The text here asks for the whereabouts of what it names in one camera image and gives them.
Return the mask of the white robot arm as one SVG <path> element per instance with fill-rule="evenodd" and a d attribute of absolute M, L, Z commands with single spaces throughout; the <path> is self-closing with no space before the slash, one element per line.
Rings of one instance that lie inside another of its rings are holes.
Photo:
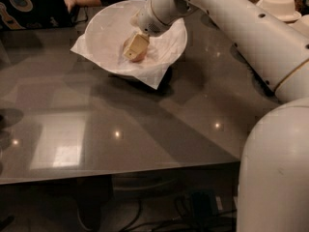
<path fill-rule="evenodd" d="M 147 0 L 132 23 L 158 37 L 194 9 L 211 18 L 282 103 L 246 140 L 237 232 L 309 232 L 309 38 L 248 0 Z"/>

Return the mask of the person's hand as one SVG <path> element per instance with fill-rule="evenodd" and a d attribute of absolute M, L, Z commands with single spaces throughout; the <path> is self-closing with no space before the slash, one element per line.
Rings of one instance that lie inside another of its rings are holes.
<path fill-rule="evenodd" d="M 64 0 L 64 2 L 65 2 L 65 5 L 67 6 L 67 10 L 69 13 L 76 6 L 75 0 Z"/>

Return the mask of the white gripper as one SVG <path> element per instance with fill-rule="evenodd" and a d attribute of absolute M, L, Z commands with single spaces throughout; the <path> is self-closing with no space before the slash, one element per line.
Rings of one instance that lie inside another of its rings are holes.
<path fill-rule="evenodd" d="M 130 61 L 141 61 L 150 44 L 149 36 L 161 36 L 164 33 L 164 25 L 156 18 L 150 1 L 146 1 L 141 9 L 131 17 L 130 23 L 138 27 L 142 33 L 133 32 L 125 40 L 123 55 Z"/>

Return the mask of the person's forearm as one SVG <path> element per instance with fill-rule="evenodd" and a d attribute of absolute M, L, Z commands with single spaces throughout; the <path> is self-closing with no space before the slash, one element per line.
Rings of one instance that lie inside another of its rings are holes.
<path fill-rule="evenodd" d="M 79 7 L 99 7 L 100 0 L 75 0 L 75 4 Z"/>

